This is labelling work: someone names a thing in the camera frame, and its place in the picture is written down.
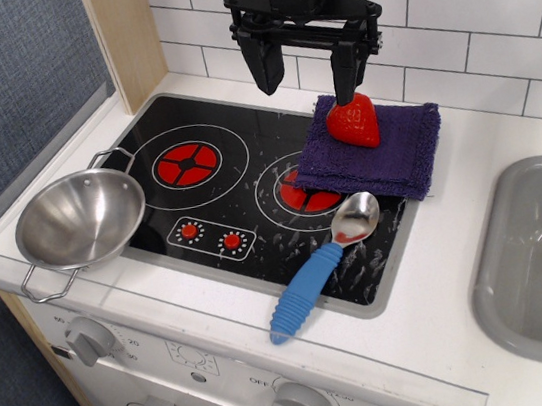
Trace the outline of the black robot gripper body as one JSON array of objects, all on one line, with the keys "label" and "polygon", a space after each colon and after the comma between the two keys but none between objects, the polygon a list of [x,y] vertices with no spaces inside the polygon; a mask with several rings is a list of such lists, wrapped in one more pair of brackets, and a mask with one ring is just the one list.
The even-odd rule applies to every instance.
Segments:
[{"label": "black robot gripper body", "polygon": [[381,34],[378,17],[382,7],[370,0],[223,0],[230,10],[232,37],[238,44],[237,33],[247,31],[265,34],[281,48],[303,47],[326,49],[335,30],[348,20],[367,22],[371,55],[378,53]]}]

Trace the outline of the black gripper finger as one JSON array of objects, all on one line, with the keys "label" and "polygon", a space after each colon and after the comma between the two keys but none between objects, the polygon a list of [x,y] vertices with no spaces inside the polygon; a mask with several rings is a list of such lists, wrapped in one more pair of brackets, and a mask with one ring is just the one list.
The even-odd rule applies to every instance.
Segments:
[{"label": "black gripper finger", "polygon": [[338,105],[351,103],[355,89],[364,79],[371,54],[366,25],[367,22],[361,19],[348,20],[331,36],[330,59]]},{"label": "black gripper finger", "polygon": [[265,34],[239,29],[238,44],[255,84],[266,95],[273,95],[284,78],[282,48]]}]

